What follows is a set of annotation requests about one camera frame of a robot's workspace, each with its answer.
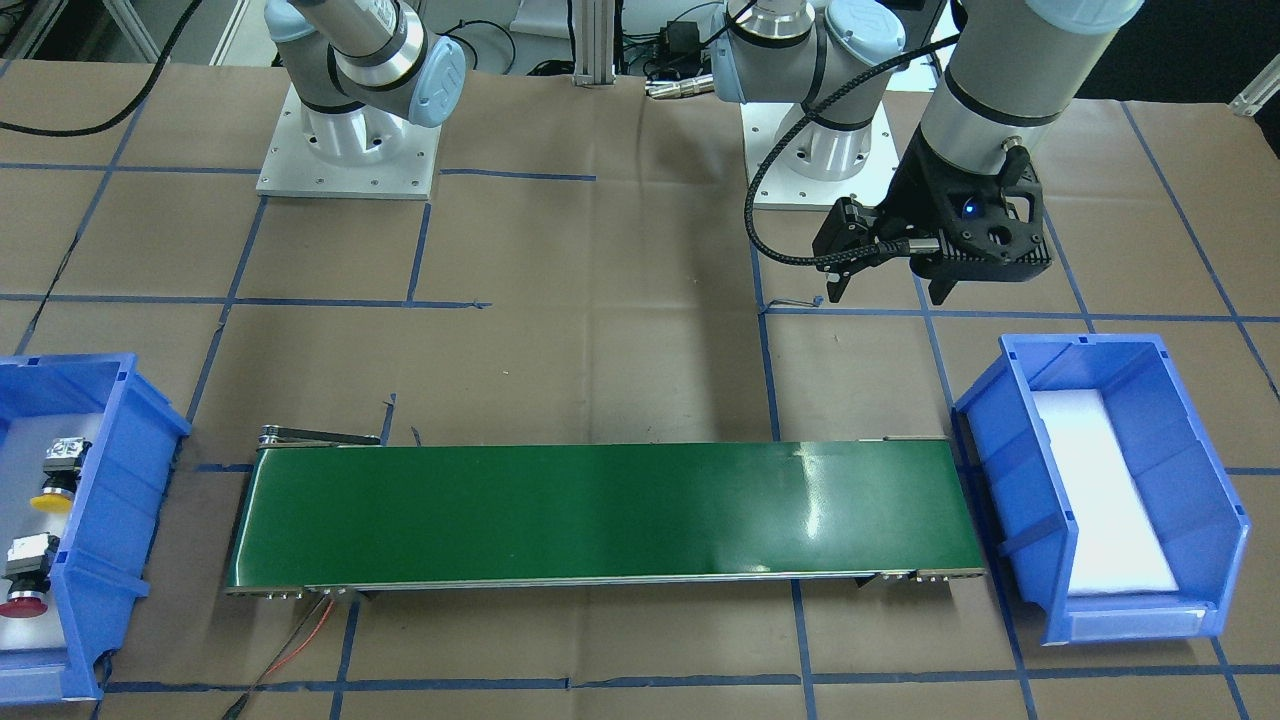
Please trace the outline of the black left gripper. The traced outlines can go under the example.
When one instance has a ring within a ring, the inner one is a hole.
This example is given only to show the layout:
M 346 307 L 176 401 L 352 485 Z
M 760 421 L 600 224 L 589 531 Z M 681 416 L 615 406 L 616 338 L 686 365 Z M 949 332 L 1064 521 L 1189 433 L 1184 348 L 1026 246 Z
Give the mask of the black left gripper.
M 959 169 L 916 131 L 879 205 L 879 240 L 905 243 L 911 272 L 928 279 L 932 306 L 942 306 L 963 282 L 1025 282 L 1053 264 L 1043 223 L 1042 184 L 1020 142 L 997 152 L 992 176 Z M 854 274 L 890 259 L 878 246 L 878 211 L 852 197 L 837 199 L 819 228 L 815 258 L 837 304 Z M 856 258 L 845 258 L 859 251 Z

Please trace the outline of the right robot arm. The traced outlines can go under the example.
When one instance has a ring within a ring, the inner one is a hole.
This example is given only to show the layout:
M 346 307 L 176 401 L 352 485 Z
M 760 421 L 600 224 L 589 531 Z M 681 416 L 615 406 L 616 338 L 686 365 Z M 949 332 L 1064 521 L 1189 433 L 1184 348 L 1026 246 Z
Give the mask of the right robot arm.
M 264 18 L 294 91 L 315 111 L 375 108 L 435 128 L 460 101 L 465 51 L 431 32 L 411 1 L 270 1 Z

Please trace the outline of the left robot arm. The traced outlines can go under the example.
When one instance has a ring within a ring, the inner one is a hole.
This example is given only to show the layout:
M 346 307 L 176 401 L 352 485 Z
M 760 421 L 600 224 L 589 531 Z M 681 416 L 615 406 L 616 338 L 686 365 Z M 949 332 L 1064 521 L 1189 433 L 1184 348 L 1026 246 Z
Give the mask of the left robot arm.
M 963 282 L 1025 282 L 1052 265 L 1033 147 L 1062 115 L 1138 1 L 961 1 L 957 32 L 909 47 L 878 1 L 727 1 L 710 37 L 716 95 L 787 102 L 751 172 L 745 233 L 769 260 L 812 266 L 838 301 L 852 275 L 908 258 L 942 304 Z M 767 172 L 817 176 L 815 142 L 861 138 L 891 70 L 942 47 L 952 54 L 876 205 L 833 202 L 809 256 L 769 247 L 755 224 Z

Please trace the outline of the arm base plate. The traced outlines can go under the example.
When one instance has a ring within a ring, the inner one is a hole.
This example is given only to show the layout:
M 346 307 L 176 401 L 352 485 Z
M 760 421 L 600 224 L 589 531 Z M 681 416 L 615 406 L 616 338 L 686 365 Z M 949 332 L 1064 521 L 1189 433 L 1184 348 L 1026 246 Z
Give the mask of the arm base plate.
M 376 108 L 315 111 L 289 87 L 256 190 L 271 197 L 428 201 L 439 136 Z
M 799 117 L 800 108 L 788 102 L 742 105 L 749 181 Z M 855 131 L 809 124 L 771 165 L 754 204 L 771 210 L 826 211 L 837 199 L 852 196 L 874 206 L 883 200 L 897 164 L 899 154 L 883 106 L 876 109 L 868 126 Z

